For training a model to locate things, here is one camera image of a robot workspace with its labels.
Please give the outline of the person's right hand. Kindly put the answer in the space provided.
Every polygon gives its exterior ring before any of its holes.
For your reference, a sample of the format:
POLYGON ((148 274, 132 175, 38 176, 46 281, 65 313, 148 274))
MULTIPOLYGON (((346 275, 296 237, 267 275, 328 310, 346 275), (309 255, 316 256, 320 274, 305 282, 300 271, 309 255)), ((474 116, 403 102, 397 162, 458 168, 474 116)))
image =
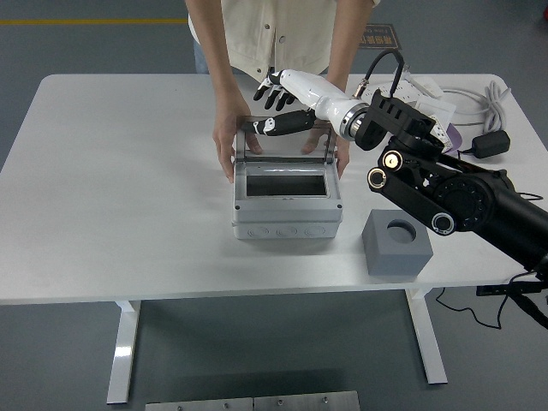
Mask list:
POLYGON ((248 104, 241 95, 217 100, 212 138, 217 149, 217 159, 230 183, 234 182, 234 138, 240 120, 250 115, 248 104))

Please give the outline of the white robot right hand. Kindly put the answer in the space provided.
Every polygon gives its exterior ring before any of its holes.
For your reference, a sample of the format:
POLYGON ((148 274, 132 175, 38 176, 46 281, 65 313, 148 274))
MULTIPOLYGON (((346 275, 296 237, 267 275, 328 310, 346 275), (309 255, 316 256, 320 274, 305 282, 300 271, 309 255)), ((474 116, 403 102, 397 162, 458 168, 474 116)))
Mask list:
POLYGON ((258 101, 268 92, 265 106, 271 107, 280 97, 287 103, 291 97, 304 104, 306 110, 298 110, 265 120, 247 120, 241 130, 266 136, 280 136, 305 131, 316 120, 327 121, 337 135, 353 141, 366 114, 368 105, 351 98, 325 78, 293 69, 285 69, 268 76, 260 83, 253 99, 258 101))

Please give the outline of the person's left hand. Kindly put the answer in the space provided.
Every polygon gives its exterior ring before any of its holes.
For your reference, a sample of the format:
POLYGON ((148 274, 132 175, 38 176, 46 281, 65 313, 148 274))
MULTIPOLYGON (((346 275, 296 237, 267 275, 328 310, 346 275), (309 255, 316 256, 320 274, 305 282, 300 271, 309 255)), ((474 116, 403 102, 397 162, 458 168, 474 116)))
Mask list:
POLYGON ((338 174, 338 177, 341 178, 343 176, 343 172, 345 171, 346 167, 348 166, 350 162, 350 155, 349 155, 350 142, 338 136, 333 131, 332 128, 322 127, 322 128, 311 129, 306 143, 301 148, 301 153, 310 154, 313 151, 315 151, 319 144, 320 138, 324 134, 327 134, 327 131, 330 131, 331 136, 336 138, 334 156, 335 156, 335 159, 337 160, 337 174, 338 174))

